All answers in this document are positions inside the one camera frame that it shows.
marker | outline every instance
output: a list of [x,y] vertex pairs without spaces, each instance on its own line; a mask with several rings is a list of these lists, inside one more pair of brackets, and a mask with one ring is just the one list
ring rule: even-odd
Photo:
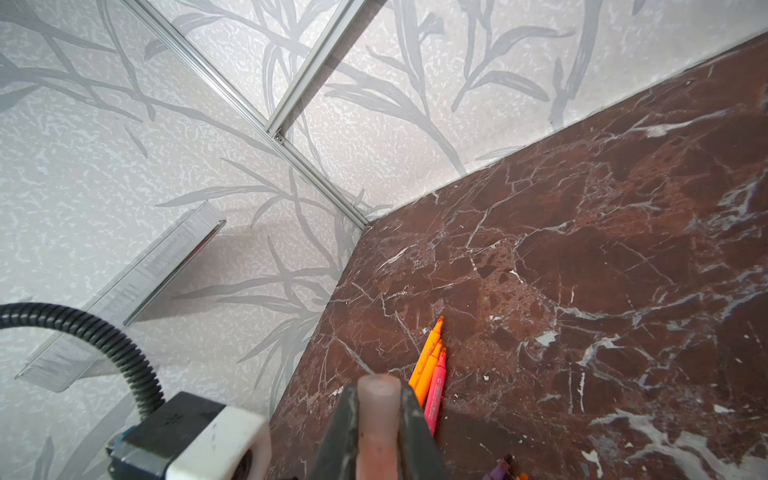
[[432,374],[432,383],[429,386],[427,406],[424,408],[424,417],[429,427],[429,433],[432,436],[435,436],[435,425],[437,425],[437,416],[440,411],[442,388],[445,385],[445,358],[447,355],[446,349],[440,352],[440,360],[438,360],[435,366],[435,372]]
[[504,455],[504,458],[498,461],[496,468],[483,475],[482,480],[505,480],[507,478],[512,478],[512,475],[509,473],[511,464],[512,455]]
[[423,407],[424,402],[427,400],[429,394],[429,386],[432,384],[432,374],[437,366],[437,361],[440,358],[440,351],[442,350],[442,340],[437,342],[435,349],[432,351],[432,355],[427,359],[426,365],[424,365],[424,372],[419,377],[419,384],[416,386],[416,399],[419,401],[419,406]]
[[419,361],[416,363],[416,367],[413,369],[413,374],[408,384],[412,389],[416,390],[416,386],[419,384],[419,377],[424,372],[424,365],[427,363],[427,359],[435,349],[435,345],[440,340],[440,330],[442,329],[442,317],[440,317],[435,324],[435,328],[429,333],[427,341],[422,349],[422,354],[419,356]]

metal rail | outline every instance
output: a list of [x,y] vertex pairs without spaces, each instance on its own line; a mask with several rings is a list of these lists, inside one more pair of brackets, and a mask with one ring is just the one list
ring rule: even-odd
[[[201,55],[200,52],[198,52],[197,49],[190,42],[188,42],[187,39],[184,38],[183,35],[180,34],[176,28],[152,4],[150,4],[147,0],[121,1],[134,14],[136,14],[136,16],[157,36],[157,38],[163,42],[163,44],[173,53],[175,53],[181,59],[181,61],[187,65],[187,67],[191,68],[192,71],[194,71],[200,78],[202,78],[209,87],[211,87],[238,114],[240,114],[246,120],[246,122],[248,122],[248,124],[256,129],[260,136],[268,145],[272,147],[272,149],[275,150],[280,158],[288,162],[288,164],[292,167],[296,168],[300,174],[302,174],[334,206],[339,208],[339,210],[341,210],[358,228],[362,229],[368,224],[368,220],[365,218],[362,212],[357,210],[357,208],[355,208],[349,202],[349,200],[347,200],[346,197],[344,197],[341,192],[336,189],[330,180],[325,178],[325,176],[323,176],[323,174],[321,174],[301,153],[299,153],[295,148],[288,148],[285,145],[287,141],[280,135],[267,133],[265,128],[267,119],[262,114],[260,114],[256,108],[254,108],[253,105],[239,91],[237,91],[237,89],[233,87],[232,84],[230,84],[230,82],[227,81],[227,79],[221,73],[219,73],[216,68],[213,67],[213,65],[210,64],[208,60],[205,59],[203,55]],[[364,1],[365,0],[344,0],[346,4],[356,4],[358,2],[362,4]],[[346,10],[342,9],[342,6],[343,5],[339,6],[336,13],[339,13],[339,10]],[[330,48],[325,58],[327,58],[327,56],[333,50],[333,46],[335,45],[333,42],[339,40],[341,33],[343,33],[343,30],[338,34],[338,36],[330,35],[327,38],[321,37],[321,39],[324,40],[324,44],[327,43],[327,46],[325,48],[321,48],[320,50],[325,51],[326,48]],[[310,52],[310,57],[312,57],[312,52],[314,52],[316,48],[317,45]],[[298,87],[296,87],[294,93],[299,94],[300,98],[300,93],[302,92],[299,93],[297,88]]]
[[280,132],[283,123],[285,123],[290,113],[299,104],[304,92],[310,87],[312,80],[317,76],[331,53],[333,53],[344,32],[365,3],[366,0],[341,1],[323,33],[320,34],[320,38],[315,42],[315,46],[312,47],[310,54],[306,56],[296,76],[290,82],[288,90],[280,99],[280,103],[277,104],[270,119],[266,121],[264,128],[267,133],[276,135]]

orange marker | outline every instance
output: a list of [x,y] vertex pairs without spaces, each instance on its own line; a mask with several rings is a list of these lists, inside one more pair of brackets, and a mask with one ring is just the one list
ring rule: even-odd
[[426,365],[427,359],[430,355],[432,355],[432,351],[435,349],[435,345],[437,345],[437,342],[440,340],[440,330],[442,330],[442,317],[438,319],[437,323],[435,324],[435,328],[433,328],[429,333],[427,341],[424,344],[424,348],[422,349],[422,354],[419,356],[419,361],[416,363],[416,367],[413,369],[411,379],[408,381],[408,384],[412,389],[416,389],[416,386],[419,384],[419,377],[424,371],[424,365]]
[[435,372],[435,367],[440,358],[440,351],[442,350],[442,340],[437,342],[435,349],[432,351],[432,355],[427,359],[426,365],[424,365],[424,372],[419,377],[419,384],[416,386],[416,399],[419,401],[419,406],[424,406],[424,402],[427,400],[427,394],[429,394],[429,386],[432,384],[432,374]]

leaf pattern wallpaper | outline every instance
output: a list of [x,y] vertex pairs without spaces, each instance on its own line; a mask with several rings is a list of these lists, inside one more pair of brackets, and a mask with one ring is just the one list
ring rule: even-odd
[[[128,334],[167,396],[269,415],[360,232],[118,0],[3,2],[0,38],[0,300],[82,306],[209,200],[227,225]],[[0,478],[105,477],[133,399],[100,363],[14,380],[49,336],[0,335]]]
[[[150,0],[264,116],[339,0]],[[760,0],[369,0],[286,133],[368,218],[768,28]],[[360,232],[119,0],[0,2],[2,301],[80,306],[186,209],[227,227],[130,335],[167,395],[269,415]],[[0,478],[103,478],[137,421],[97,364],[14,381],[48,337],[0,335]]]
[[[290,26],[312,30],[296,19],[335,8],[151,2],[266,115],[283,91],[276,85],[295,71],[290,59],[311,49],[303,39],[312,35]],[[362,193],[375,209],[369,218],[768,28],[760,0],[370,0],[366,8],[362,34],[304,99],[287,137],[348,197]]]

marble surface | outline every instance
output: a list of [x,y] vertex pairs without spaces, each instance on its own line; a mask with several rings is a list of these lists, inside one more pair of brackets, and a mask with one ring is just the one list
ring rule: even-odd
[[768,36],[377,220],[272,419],[305,478],[340,387],[445,316],[453,478],[768,475]]

